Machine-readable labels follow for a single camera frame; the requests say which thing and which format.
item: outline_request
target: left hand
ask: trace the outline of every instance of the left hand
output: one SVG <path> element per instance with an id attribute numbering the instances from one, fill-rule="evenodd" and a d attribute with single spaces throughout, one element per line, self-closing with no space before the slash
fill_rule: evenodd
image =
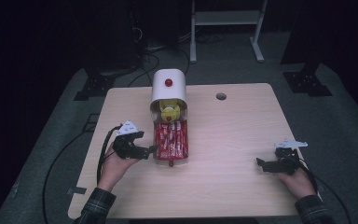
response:
<path id="1" fill-rule="evenodd" d="M 109 192 L 112 191 L 113 187 L 117 184 L 121 177 L 123 177 L 127 170 L 139 161 L 137 159 L 121 159 L 114 152 L 112 143 L 105 153 L 106 159 L 103 163 L 101 179 L 97 186 L 97 188 L 104 189 Z"/>

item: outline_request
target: right hand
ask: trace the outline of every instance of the right hand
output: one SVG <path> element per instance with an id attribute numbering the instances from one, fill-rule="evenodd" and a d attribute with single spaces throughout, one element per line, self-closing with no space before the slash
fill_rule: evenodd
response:
<path id="1" fill-rule="evenodd" d="M 317 194 L 310 183 L 308 175 L 302 169 L 297 169 L 292 175 L 285 173 L 275 173 L 274 175 L 283 181 L 298 200 L 309 195 Z"/>

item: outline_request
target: light wood surface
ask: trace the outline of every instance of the light wood surface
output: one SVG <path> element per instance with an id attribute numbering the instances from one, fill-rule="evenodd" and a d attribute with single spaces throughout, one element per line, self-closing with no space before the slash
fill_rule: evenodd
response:
<path id="1" fill-rule="evenodd" d="M 220 92 L 226 100 L 216 99 Z M 270 85 L 187 86 L 186 94 L 188 163 L 157 165 L 152 155 L 136 163 L 113 189 L 117 199 L 108 217 L 296 215 L 296 199 L 278 178 L 263 173 L 255 160 L 275 161 L 274 143 L 294 139 Z M 80 216 L 96 187 L 98 159 L 109 130 L 130 119 L 145 132 L 135 144 L 152 145 L 150 101 L 149 87 L 108 92 L 77 183 L 87 191 L 74 195 L 70 218 Z"/>

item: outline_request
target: white metal stand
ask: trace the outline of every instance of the white metal stand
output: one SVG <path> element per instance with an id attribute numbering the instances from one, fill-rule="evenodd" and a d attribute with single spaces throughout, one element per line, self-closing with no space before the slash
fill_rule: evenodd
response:
<path id="1" fill-rule="evenodd" d="M 191 42 L 190 42 L 190 61 L 195 63 L 197 61 L 196 52 L 196 26 L 197 25 L 256 25 L 254 36 L 250 37 L 252 47 L 255 52 L 255 57 L 259 63 L 264 62 L 264 57 L 261 54 L 260 47 L 258 47 L 258 37 L 260 35 L 261 25 L 264 20 L 266 12 L 267 1 L 263 1 L 263 6 L 260 10 L 245 10 L 245 11 L 196 11 L 195 0 L 192 3 L 191 15 Z"/>

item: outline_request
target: red knob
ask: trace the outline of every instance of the red knob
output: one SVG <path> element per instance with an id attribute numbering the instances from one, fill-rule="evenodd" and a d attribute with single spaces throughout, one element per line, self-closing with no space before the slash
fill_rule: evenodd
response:
<path id="1" fill-rule="evenodd" d="M 167 86 L 167 87 L 172 86 L 172 79 L 170 79 L 170 78 L 165 79 L 165 86 Z"/>

